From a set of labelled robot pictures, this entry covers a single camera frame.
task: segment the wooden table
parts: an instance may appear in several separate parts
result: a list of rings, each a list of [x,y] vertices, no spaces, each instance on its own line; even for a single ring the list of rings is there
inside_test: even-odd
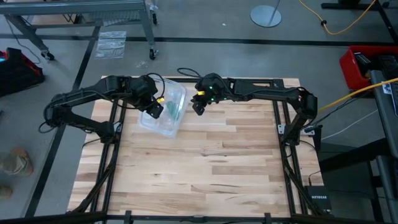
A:
[[[294,78],[284,83],[299,86]],[[183,85],[195,94],[194,83]],[[107,121],[110,111],[110,102],[98,100],[91,118]],[[289,111],[293,118],[294,110]],[[109,214],[290,217],[271,101],[224,101],[207,106],[202,116],[190,105],[175,139],[139,127],[138,117],[137,110],[127,110]],[[86,141],[96,138],[89,134]],[[312,138],[302,140],[313,144]],[[94,186],[102,148],[98,141],[84,147],[68,209],[76,208]],[[308,175],[320,170],[317,154],[305,143],[297,146],[297,154],[305,185]],[[323,185],[320,173],[311,181]]]

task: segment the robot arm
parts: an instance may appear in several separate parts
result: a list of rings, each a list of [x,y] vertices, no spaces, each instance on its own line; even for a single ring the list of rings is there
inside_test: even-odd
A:
[[[156,119],[163,110],[154,97],[156,93],[155,81],[148,75],[139,78],[109,76],[93,86],[55,95],[44,109],[45,123],[51,127],[67,124],[84,131],[95,132],[102,143],[111,143],[115,137],[113,123],[100,123],[84,118],[72,113],[72,108],[99,99],[114,103],[123,100],[133,105],[134,109],[146,111]]]
[[[297,115],[290,125],[285,126],[283,142],[296,146],[300,141],[300,131],[309,119],[317,116],[317,98],[302,87],[281,88],[277,86],[257,86],[251,82],[228,78],[223,80],[211,73],[201,78],[195,85],[198,94],[193,96],[193,109],[202,115],[206,105],[224,100],[249,101],[252,99],[286,101],[293,106]]]

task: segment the metal cart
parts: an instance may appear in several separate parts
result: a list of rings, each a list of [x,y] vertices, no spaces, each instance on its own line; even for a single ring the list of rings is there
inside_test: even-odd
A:
[[[55,57],[43,40],[35,33],[39,28],[75,27],[75,26],[106,26],[142,24],[149,43],[149,57],[155,59],[154,33],[149,19],[156,25],[156,13],[148,11],[145,0],[72,0],[43,2],[13,2],[0,0],[0,14],[4,14],[19,31],[24,34],[47,60]],[[68,24],[33,25],[23,16],[62,15]]]

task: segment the clear plastic box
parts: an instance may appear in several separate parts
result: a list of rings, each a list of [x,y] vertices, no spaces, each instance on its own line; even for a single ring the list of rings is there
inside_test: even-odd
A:
[[[158,92],[155,97],[162,94],[163,83],[162,80],[155,75],[150,75],[155,80]],[[147,113],[140,113],[139,124],[140,126],[150,129],[155,133],[170,138],[175,137],[180,127],[181,120],[187,109],[187,89],[181,84],[164,78],[165,91],[164,100],[161,102],[163,108],[159,118],[155,119]]]

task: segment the gray floor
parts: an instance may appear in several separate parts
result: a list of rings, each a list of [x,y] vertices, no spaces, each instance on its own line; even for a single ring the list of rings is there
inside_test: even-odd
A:
[[[320,12],[331,30],[340,30],[355,20],[361,11],[327,11],[320,9],[320,2],[305,1]],[[167,0],[159,1],[159,26],[154,28],[157,37],[214,37],[235,39],[275,40],[343,40],[390,42],[388,31],[376,12],[369,12],[358,25],[343,35],[326,35],[319,20],[297,1],[284,0],[279,10],[282,22],[277,27],[265,29],[252,23],[250,10],[258,4],[275,4],[275,1],[210,1]],[[390,20],[398,29],[398,10],[388,10]],[[0,17],[2,33],[9,33],[7,24]],[[41,29],[39,34],[91,35],[92,28]],[[126,30],[128,36],[142,36],[139,26],[114,26],[102,30]],[[40,52],[26,40],[21,41],[36,54]],[[14,194],[0,202],[0,218],[20,217],[26,208],[38,175],[47,156],[53,133],[39,134],[38,125],[43,121],[42,109],[56,93],[72,89],[87,41],[45,40],[56,62],[42,61],[40,66],[46,75],[45,83],[36,88],[0,98],[0,136],[2,151],[12,147],[27,148],[35,166],[35,173],[28,178],[8,177],[0,174],[0,184],[12,186]],[[0,49],[19,48],[15,40],[0,39]],[[155,61],[148,58],[145,42],[128,42],[124,58],[98,60],[91,58],[81,86],[92,85],[103,75],[142,75],[157,72],[164,76],[176,75],[178,67],[190,67],[202,74],[216,72],[229,77],[283,77],[299,78],[303,86],[318,96],[319,106],[327,105],[347,94],[348,89],[341,72],[339,58],[346,47],[308,47],[287,45],[247,44],[190,44],[157,43],[160,51]],[[26,50],[32,60],[35,58]],[[90,116],[93,104],[75,108],[82,116]],[[329,136],[376,109],[374,100],[361,99],[347,106],[330,119],[325,120],[323,136]],[[325,142],[359,146],[383,137],[378,115],[374,114],[352,128]],[[85,134],[67,128],[55,158],[50,177],[45,186],[36,215],[64,213],[72,191],[81,145]],[[368,176],[363,166],[325,174],[324,181],[331,190],[369,192]],[[333,213],[339,217],[373,218],[367,195],[331,193]]]

